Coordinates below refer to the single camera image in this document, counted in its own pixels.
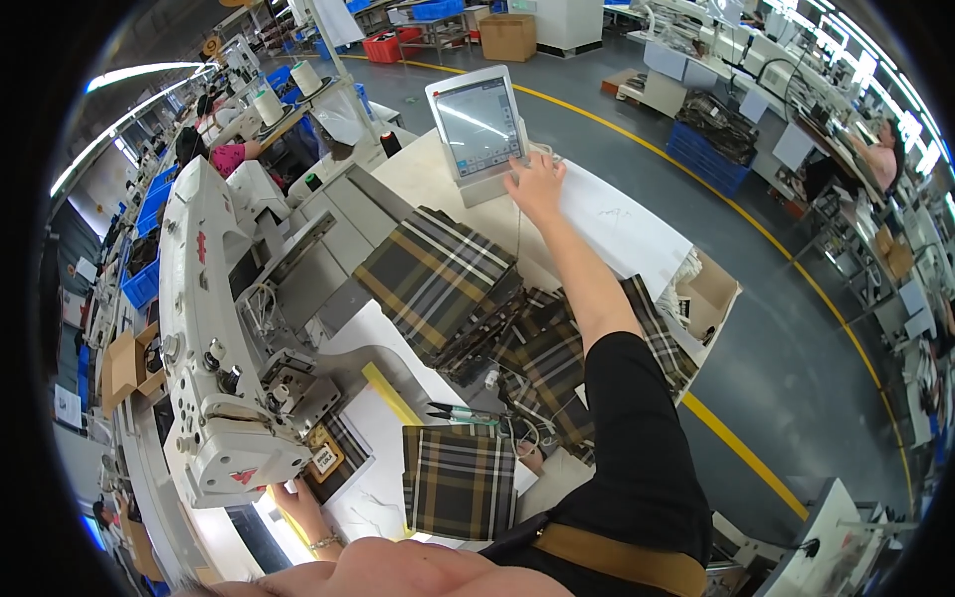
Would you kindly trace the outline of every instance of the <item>pink shirt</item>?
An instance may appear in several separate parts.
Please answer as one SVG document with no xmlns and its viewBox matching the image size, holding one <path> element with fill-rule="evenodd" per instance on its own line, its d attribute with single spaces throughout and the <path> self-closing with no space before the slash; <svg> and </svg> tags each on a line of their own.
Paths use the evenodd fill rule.
<svg viewBox="0 0 955 597">
<path fill-rule="evenodd" d="M 872 154 L 874 162 L 870 164 L 872 174 L 876 175 L 881 190 L 885 191 L 892 184 L 896 172 L 899 170 L 899 166 L 895 163 L 895 152 L 888 147 L 882 147 L 881 143 L 876 143 L 870 147 L 869 152 Z"/>
<path fill-rule="evenodd" d="M 209 162 L 224 179 L 229 178 L 229 175 L 235 172 L 243 161 L 245 161 L 245 145 L 240 143 L 220 145 L 209 152 Z"/>
</svg>

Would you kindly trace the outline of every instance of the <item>ceiling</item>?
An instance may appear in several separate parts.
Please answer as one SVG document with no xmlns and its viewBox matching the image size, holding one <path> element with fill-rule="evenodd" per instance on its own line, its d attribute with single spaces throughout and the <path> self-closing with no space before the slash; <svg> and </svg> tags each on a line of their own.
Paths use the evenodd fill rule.
<svg viewBox="0 0 955 597">
<path fill-rule="evenodd" d="M 90 73 L 90 78 L 141 64 L 195 61 L 202 41 L 236 10 L 224 7 L 219 0 L 144 0 L 139 4 L 127 28 L 117 35 L 113 48 L 107 50 L 107 56 Z M 80 145 L 81 149 L 134 107 L 143 91 L 165 80 L 181 80 L 190 72 L 140 75 L 90 92 L 77 110 L 66 146 Z"/>
</svg>

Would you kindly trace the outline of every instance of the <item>woman in pink shirt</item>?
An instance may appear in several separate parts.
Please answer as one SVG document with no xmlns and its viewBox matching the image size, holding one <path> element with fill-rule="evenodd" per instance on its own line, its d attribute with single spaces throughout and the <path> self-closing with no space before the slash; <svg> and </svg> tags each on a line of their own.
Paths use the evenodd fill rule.
<svg viewBox="0 0 955 597">
<path fill-rule="evenodd" d="M 885 192 L 895 188 L 905 166 L 905 144 L 902 142 L 902 133 L 899 132 L 899 122 L 894 118 L 883 121 L 879 128 L 879 142 L 874 145 L 868 145 L 856 137 L 849 139 L 859 155 L 872 168 L 880 190 Z M 814 200 L 833 177 L 838 179 L 839 186 L 853 195 L 860 188 L 859 181 L 850 178 L 835 160 L 824 158 L 806 166 L 803 199 L 809 202 Z"/>
<path fill-rule="evenodd" d="M 224 179 L 235 172 L 235 169 L 243 161 L 255 160 L 261 153 L 262 145 L 255 140 L 241 144 L 220 145 L 209 150 L 202 142 L 199 132 L 191 126 L 182 129 L 182 133 L 176 141 L 176 158 L 179 161 L 180 168 L 184 168 L 194 157 L 202 156 L 212 164 Z"/>
</svg>

